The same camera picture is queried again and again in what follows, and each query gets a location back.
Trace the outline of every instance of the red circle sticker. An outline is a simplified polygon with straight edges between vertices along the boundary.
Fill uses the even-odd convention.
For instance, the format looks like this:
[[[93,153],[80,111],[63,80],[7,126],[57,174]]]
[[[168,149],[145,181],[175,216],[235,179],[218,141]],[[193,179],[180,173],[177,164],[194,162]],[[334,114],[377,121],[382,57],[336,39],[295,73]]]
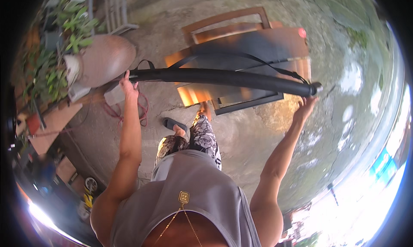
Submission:
[[[301,38],[306,38],[307,37],[307,33],[306,30],[304,30],[304,28],[298,28],[298,34],[300,35]]]

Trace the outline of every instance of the gold chain necklace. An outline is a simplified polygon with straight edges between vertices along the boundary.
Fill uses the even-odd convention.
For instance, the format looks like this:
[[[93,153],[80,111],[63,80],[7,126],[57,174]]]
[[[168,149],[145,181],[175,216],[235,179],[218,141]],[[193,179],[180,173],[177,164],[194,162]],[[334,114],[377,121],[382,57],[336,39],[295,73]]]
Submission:
[[[195,237],[196,237],[197,240],[198,240],[199,245],[202,247],[201,241],[199,240],[198,235],[197,235],[197,233],[195,232],[195,229],[194,229],[194,227],[192,226],[191,221],[189,221],[188,214],[186,213],[186,211],[185,211],[184,208],[183,208],[183,205],[184,205],[184,204],[187,204],[187,203],[189,202],[189,193],[184,192],[184,191],[181,191],[181,192],[179,193],[179,198],[178,198],[178,200],[179,200],[179,202],[181,203],[181,207],[180,207],[180,208],[178,209],[178,211],[173,215],[171,221],[169,221],[168,225],[165,227],[165,229],[162,231],[161,235],[160,235],[160,236],[158,237],[158,239],[155,241],[154,246],[155,246],[156,243],[159,241],[159,239],[161,239],[162,235],[165,233],[165,231],[166,231],[166,230],[168,229],[168,227],[171,225],[172,221],[175,219],[176,215],[178,215],[179,211],[183,210],[183,212],[185,213],[186,219],[188,220],[189,225],[191,226],[191,229],[192,229],[192,231],[194,232]]]

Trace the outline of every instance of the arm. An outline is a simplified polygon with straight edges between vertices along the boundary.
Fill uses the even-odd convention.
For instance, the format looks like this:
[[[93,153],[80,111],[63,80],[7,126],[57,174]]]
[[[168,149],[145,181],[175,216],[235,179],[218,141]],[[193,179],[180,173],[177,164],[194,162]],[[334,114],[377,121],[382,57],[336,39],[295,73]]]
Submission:
[[[129,81],[129,70],[119,84],[125,93],[125,118],[119,146],[119,162],[106,190],[96,199],[90,214],[90,223],[96,237],[105,247],[110,246],[110,232],[116,210],[122,200],[135,191],[137,170],[142,162],[142,139],[137,109],[137,83]]]
[[[318,98],[303,98],[294,113],[292,124],[285,137],[268,158],[260,182],[250,203],[251,215],[263,247],[275,246],[282,234],[282,213],[277,203],[281,180],[290,165],[292,154],[304,123],[312,113]]]

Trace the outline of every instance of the gray tank top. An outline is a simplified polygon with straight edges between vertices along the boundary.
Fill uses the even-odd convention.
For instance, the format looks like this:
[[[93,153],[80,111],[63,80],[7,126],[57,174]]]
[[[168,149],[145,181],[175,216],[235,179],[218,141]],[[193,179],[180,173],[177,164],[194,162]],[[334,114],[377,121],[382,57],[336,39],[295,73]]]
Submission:
[[[141,246],[148,234],[180,207],[180,191],[190,194],[185,210],[209,219],[230,247],[261,246],[244,192],[206,153],[183,150],[155,167],[151,182],[119,205],[111,246]]]

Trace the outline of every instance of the leg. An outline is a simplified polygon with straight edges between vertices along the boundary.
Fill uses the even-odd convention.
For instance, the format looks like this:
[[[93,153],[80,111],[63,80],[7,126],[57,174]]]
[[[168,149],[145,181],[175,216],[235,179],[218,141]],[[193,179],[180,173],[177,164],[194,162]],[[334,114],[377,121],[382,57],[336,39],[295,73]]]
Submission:
[[[201,108],[197,112],[197,116],[190,129],[191,138],[189,149],[199,150],[207,153],[215,161],[216,166],[221,171],[221,154],[216,143],[214,131],[210,123],[211,111],[207,102],[201,103]]]
[[[158,162],[167,155],[175,153],[177,151],[183,150],[187,147],[188,142],[183,136],[185,136],[185,131],[181,129],[178,125],[173,126],[174,135],[164,137],[158,146],[158,153],[155,160],[155,166]]]

